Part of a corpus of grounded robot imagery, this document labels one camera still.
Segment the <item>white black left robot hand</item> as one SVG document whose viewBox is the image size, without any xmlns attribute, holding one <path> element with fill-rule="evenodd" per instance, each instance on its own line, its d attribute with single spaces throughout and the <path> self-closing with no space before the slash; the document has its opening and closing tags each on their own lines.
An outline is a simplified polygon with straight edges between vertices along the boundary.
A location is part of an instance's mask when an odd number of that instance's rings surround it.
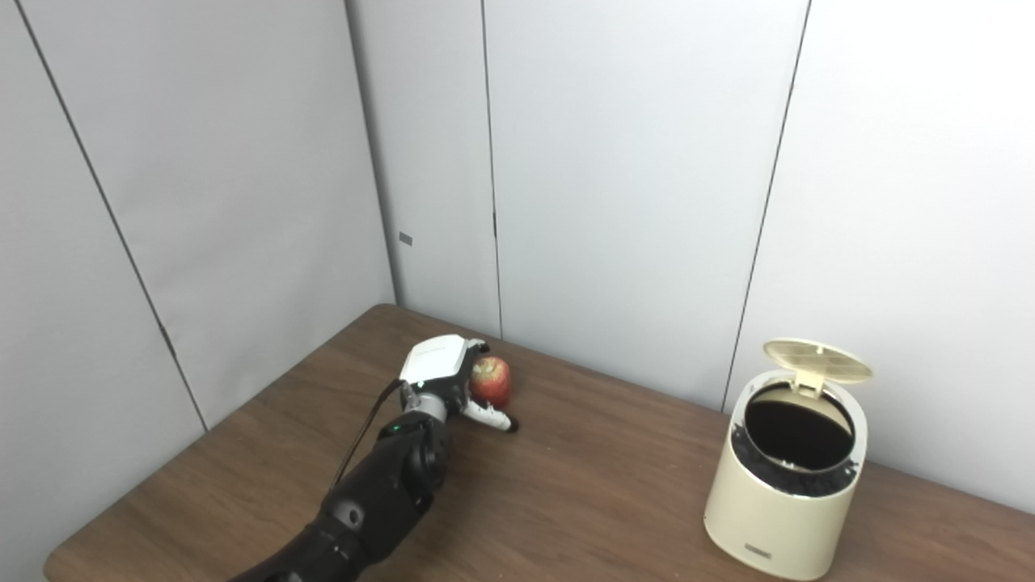
<svg viewBox="0 0 1035 582">
<path fill-rule="evenodd" d="M 442 423 L 465 416 L 503 433 L 518 433 L 518 419 L 471 395 L 475 363 L 487 351 L 483 339 L 461 334 L 433 336 L 415 345 L 400 370 L 403 412 L 425 413 Z"/>
</svg>

